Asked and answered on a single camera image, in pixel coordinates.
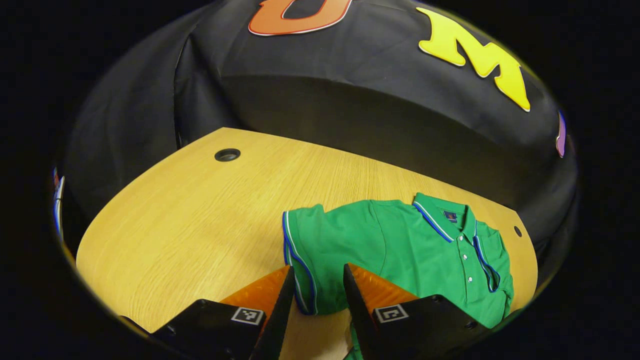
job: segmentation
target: green polo shirt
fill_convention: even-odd
[[[467,205],[418,193],[363,200],[327,213],[322,205],[282,217],[285,263],[295,269],[302,313],[347,308],[344,264],[353,263],[422,298],[441,294],[486,327],[509,314],[513,279],[497,230]]]

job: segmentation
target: black background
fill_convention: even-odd
[[[3,63],[18,57],[17,66],[3,67],[10,94],[2,121],[4,178],[10,180],[2,239],[11,248],[2,251],[9,258],[9,358],[164,357],[98,311],[72,281],[52,239],[49,180],[56,146],[97,77],[143,37],[206,3],[9,4]],[[528,310],[475,346],[473,356],[631,358],[637,348],[631,337],[637,328],[631,312],[637,283],[631,10],[617,1],[429,3],[501,40],[546,82],[567,109],[584,185],[580,228],[562,269]]]

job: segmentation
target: wood grain surface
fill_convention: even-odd
[[[222,149],[241,151],[220,162]],[[468,204],[498,229],[511,258],[512,311],[531,299],[536,257],[518,215],[427,176],[344,151],[219,129],[177,151],[116,195],[90,224],[77,269],[112,311],[154,332],[197,299],[221,300],[284,265],[282,212],[417,192]],[[522,231],[516,235],[513,227]],[[281,359],[341,360],[349,311],[304,316],[292,306]]]

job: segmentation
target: yellow letter m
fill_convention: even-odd
[[[459,42],[479,76],[486,78],[500,65],[500,75],[495,78],[498,89],[525,111],[531,109],[517,60],[492,42],[482,46],[465,28],[448,17],[427,9],[417,9],[431,19],[431,40],[420,41],[420,50],[454,65],[464,66],[465,58],[458,53],[456,41]]]

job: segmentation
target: shirt collar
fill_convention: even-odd
[[[460,236],[464,235],[469,243],[473,243],[473,238],[476,235],[476,217],[468,205],[437,199],[424,195],[423,193],[416,194],[413,205],[445,240],[452,242],[459,240]],[[462,224],[462,231],[458,230],[458,228],[442,214],[442,210],[463,215],[462,219],[458,219],[458,221],[464,222]]]

